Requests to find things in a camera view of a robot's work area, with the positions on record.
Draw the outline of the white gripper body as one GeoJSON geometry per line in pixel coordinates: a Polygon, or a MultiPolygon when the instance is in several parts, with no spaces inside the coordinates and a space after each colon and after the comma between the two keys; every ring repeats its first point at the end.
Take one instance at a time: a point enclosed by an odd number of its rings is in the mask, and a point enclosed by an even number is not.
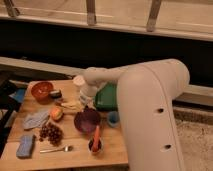
{"type": "Polygon", "coordinates": [[[80,88],[79,100],[84,106],[86,106],[93,100],[95,95],[96,95],[96,88],[94,86],[84,84],[80,88]]]}

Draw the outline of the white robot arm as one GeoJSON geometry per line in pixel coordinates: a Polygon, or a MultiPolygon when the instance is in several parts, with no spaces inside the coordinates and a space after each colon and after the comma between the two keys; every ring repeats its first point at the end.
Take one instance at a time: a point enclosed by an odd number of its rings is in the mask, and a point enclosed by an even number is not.
{"type": "Polygon", "coordinates": [[[181,61],[157,60],[84,70],[79,100],[88,104],[106,83],[117,85],[117,107],[130,171],[185,171],[172,101],[189,85],[181,61]]]}

